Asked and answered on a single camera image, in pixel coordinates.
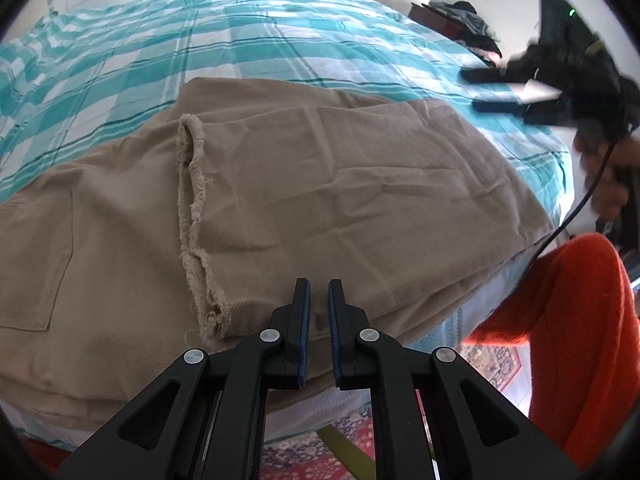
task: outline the black cable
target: black cable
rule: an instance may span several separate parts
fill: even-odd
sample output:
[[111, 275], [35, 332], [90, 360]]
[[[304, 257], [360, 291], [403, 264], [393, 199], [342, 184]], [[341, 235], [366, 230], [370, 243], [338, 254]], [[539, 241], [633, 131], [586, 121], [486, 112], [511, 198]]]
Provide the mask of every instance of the black cable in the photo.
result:
[[607, 167], [607, 164], [609, 163], [609, 159], [611, 158], [611, 153], [613, 153], [613, 149], [616, 147], [616, 143], [617, 141], [612, 142], [607, 148], [607, 152], [604, 154], [604, 157], [602, 159], [602, 164], [600, 165], [600, 169], [598, 170], [598, 173], [596, 173], [596, 177], [593, 179], [593, 183], [591, 184], [591, 187], [587, 190], [587, 193], [584, 195], [584, 197], [582, 197], [582, 200], [580, 200], [580, 203], [576, 206], [576, 208], [572, 211], [572, 213], [567, 218], [564, 219], [564, 222], [560, 224], [560, 227], [555, 231], [553, 231], [549, 235], [549, 237], [542, 243], [542, 245], [538, 248], [536, 253], [533, 255], [533, 258], [529, 262], [529, 266], [527, 267], [527, 270], [529, 270], [529, 267], [537, 259], [537, 257], [539, 257], [540, 254], [542, 254], [542, 251], [544, 251], [552, 241], [558, 238], [558, 235], [562, 231], [564, 231], [566, 227], [572, 222], [572, 220], [578, 215], [578, 213], [582, 211], [582, 208], [586, 205], [586, 203], [589, 201], [589, 199], [593, 195], [593, 192], [596, 191], [596, 187], [598, 187], [598, 184], [600, 183], [600, 179], [602, 178], [602, 174], [604, 173], [604, 170]]

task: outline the mattress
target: mattress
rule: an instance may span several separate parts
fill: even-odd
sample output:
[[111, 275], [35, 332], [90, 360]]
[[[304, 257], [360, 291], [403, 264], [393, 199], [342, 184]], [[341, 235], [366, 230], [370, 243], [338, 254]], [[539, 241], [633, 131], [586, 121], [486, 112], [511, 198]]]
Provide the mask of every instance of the mattress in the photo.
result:
[[[507, 85], [466, 86], [461, 66], [482, 63], [370, 0], [139, 0], [54, 12], [0, 44], [0, 201], [54, 164], [133, 132], [171, 107], [192, 78], [257, 77], [397, 101], [444, 99], [512, 164], [558, 224], [574, 198], [568, 148], [548, 128], [477, 114], [474, 98], [516, 96]], [[513, 290], [527, 258], [503, 269], [414, 348], [457, 345]], [[357, 409], [366, 394], [330, 390], [306, 402], [312, 400], [303, 406], [310, 416], [271, 415], [267, 438]], [[58, 446], [73, 448], [86, 437], [7, 408], [20, 431]], [[300, 419], [305, 423], [296, 425]]]

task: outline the blue gripper pad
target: blue gripper pad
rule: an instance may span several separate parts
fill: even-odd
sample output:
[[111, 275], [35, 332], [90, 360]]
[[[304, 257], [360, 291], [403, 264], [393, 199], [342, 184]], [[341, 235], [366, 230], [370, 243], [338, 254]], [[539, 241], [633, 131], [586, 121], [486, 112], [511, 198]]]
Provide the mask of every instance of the blue gripper pad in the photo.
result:
[[333, 359], [334, 368], [334, 380], [336, 386], [340, 385], [342, 381], [342, 369], [340, 368], [340, 337], [338, 335], [338, 318], [335, 311], [335, 298], [334, 290], [329, 282], [329, 297], [328, 297], [328, 311], [329, 311], [329, 334], [331, 336], [331, 356]]
[[305, 303], [302, 307], [302, 326], [300, 327], [300, 368], [298, 369], [300, 388], [305, 386], [306, 380], [306, 351], [309, 345], [309, 313], [311, 311], [311, 286], [308, 280], [305, 281]]

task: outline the orange sweater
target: orange sweater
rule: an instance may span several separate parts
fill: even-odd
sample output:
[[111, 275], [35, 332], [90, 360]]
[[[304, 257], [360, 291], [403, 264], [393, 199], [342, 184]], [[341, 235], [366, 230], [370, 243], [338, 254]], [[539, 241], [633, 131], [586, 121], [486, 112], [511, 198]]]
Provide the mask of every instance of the orange sweater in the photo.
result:
[[604, 450], [640, 395], [633, 293], [615, 248], [598, 234], [535, 261], [468, 340], [529, 342], [529, 418], [581, 469]]

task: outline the beige pants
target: beige pants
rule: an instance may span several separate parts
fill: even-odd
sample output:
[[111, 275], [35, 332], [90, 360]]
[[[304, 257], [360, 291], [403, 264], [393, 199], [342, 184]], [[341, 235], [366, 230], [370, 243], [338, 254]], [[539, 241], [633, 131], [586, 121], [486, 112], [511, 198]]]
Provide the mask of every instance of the beige pants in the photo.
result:
[[279, 409], [332, 386], [331, 278], [406, 343], [551, 228], [444, 102], [196, 79], [0, 205], [0, 398], [94, 430], [185, 349], [263, 329], [306, 277], [308, 387]]

